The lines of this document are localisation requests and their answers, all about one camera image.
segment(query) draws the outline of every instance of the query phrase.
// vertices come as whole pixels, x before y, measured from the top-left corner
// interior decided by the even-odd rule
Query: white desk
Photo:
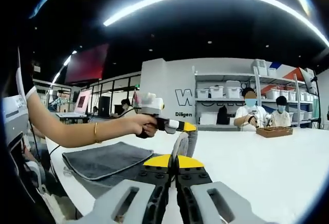
[[[178,136],[158,132],[154,138],[125,136],[83,148],[59,147],[51,154],[54,169],[66,193],[86,215],[93,209],[94,197],[74,178],[63,172],[63,152],[124,141],[157,153],[171,152]],[[204,163],[212,181],[221,181],[252,206],[265,221],[295,223],[312,204],[325,183],[329,170],[329,132],[294,129],[292,136],[263,138],[253,132],[202,132],[194,158]],[[57,144],[47,140],[48,150]],[[163,224],[182,223],[176,203],[176,190],[170,189]]]

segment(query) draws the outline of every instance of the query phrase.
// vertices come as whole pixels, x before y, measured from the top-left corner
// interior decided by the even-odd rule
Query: woman's arm
[[[27,107],[32,124],[46,137],[63,147],[81,147],[128,134],[139,135],[143,128],[150,137],[156,132],[156,119],[148,115],[137,115],[98,123],[96,137],[94,123],[61,123],[45,108],[36,92],[28,98]]]

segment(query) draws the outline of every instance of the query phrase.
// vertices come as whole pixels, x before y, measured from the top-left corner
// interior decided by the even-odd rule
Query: white wall
[[[157,97],[163,98],[165,107],[162,114],[165,117],[195,123],[195,79],[192,67],[199,73],[252,73],[250,65],[253,61],[254,59],[235,58],[146,61],[142,65],[140,91],[155,93]],[[277,76],[283,77],[294,69],[294,67],[282,65],[277,70]],[[192,116],[176,116],[176,112],[192,114]]]
[[[322,122],[327,120],[329,106],[329,69],[318,75]]]

